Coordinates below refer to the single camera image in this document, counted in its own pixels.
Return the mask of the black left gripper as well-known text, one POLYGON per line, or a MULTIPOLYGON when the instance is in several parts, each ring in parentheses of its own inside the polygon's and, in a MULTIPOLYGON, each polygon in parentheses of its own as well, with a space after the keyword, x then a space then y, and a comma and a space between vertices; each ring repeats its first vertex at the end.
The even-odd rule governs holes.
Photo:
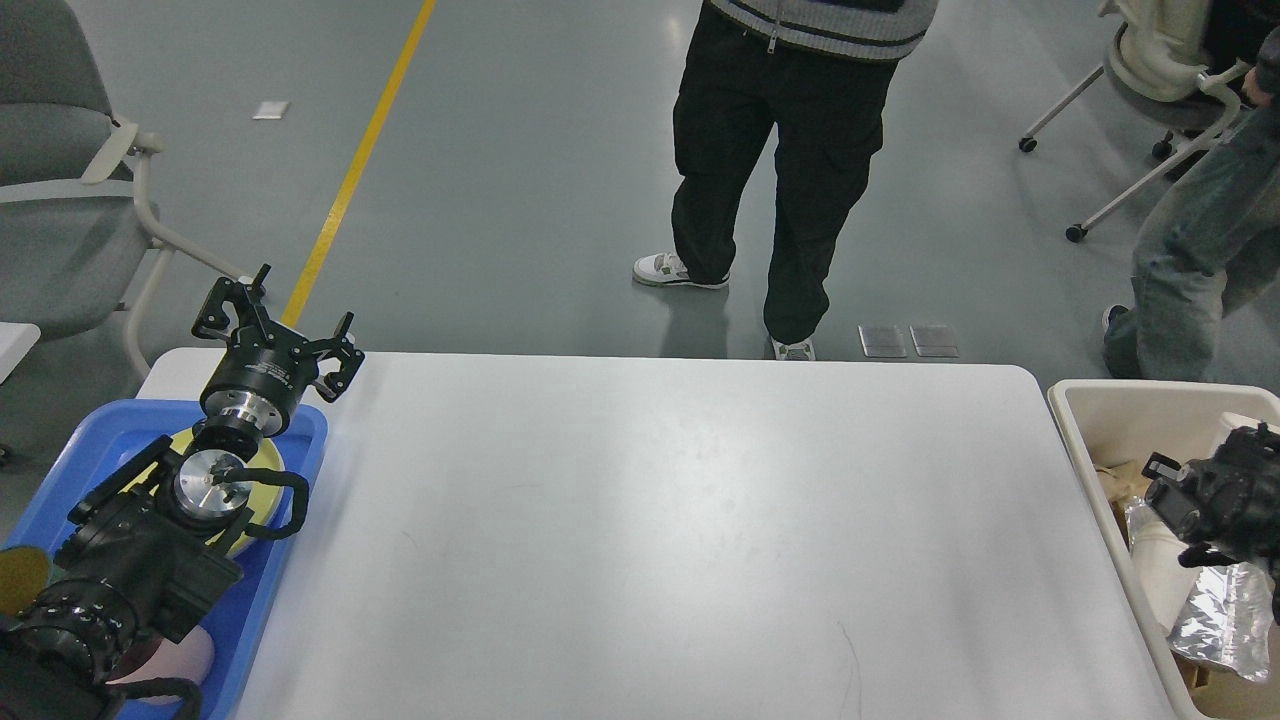
POLYGON ((220 341, 228 350, 200 395, 205 420, 196 427, 197 438, 279 436, 308 386, 334 404, 364 364, 364 351, 349 337, 353 313, 342 315, 330 337, 308 340, 306 356, 270 348, 264 305, 270 270, 262 264, 248 281, 219 278, 191 327, 195 338, 220 341))

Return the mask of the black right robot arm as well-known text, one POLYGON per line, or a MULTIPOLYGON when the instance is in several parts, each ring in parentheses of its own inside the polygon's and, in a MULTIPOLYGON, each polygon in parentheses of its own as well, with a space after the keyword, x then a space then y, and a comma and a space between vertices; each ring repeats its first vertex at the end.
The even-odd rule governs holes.
POLYGON ((1229 430, 1210 457, 1152 454, 1140 474, 1146 502, 1187 544, 1180 566, 1248 562, 1279 583, 1279 436, 1267 421, 1229 430))

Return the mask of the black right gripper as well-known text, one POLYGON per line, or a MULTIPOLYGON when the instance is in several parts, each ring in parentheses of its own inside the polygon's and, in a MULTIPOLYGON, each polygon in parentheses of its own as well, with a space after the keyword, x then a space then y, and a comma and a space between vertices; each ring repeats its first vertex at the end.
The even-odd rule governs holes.
POLYGON ((1147 503, 1176 538, 1189 544, 1179 553, 1179 564, 1183 568, 1229 568, 1239 564, 1239 560, 1210 544, 1213 525, 1204 515, 1213 477, 1187 475, 1188 471, 1188 465, 1162 454, 1152 454, 1142 468, 1142 475, 1151 482, 1147 503))

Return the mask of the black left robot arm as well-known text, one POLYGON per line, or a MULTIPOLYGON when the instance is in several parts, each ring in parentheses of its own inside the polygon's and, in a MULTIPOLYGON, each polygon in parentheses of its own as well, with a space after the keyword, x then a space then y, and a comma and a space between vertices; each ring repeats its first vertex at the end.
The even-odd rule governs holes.
POLYGON ((252 460, 288 429, 307 388, 337 401, 365 359, 349 334, 353 313, 319 340, 273 320, 262 302, 268 273, 219 279, 195 319, 195 337, 227 350, 187 447, 159 436, 123 462, 69 510, 73 532, 55 553, 22 562, 3 552, 17 579, 61 570, 3 612, 5 719, 113 719, 128 701, 156 696, 177 697, 179 719, 198 716, 202 693, 189 679, 115 684, 111 674, 134 646, 180 642, 205 619, 244 575, 230 557, 238 539, 301 530, 308 482, 252 460))

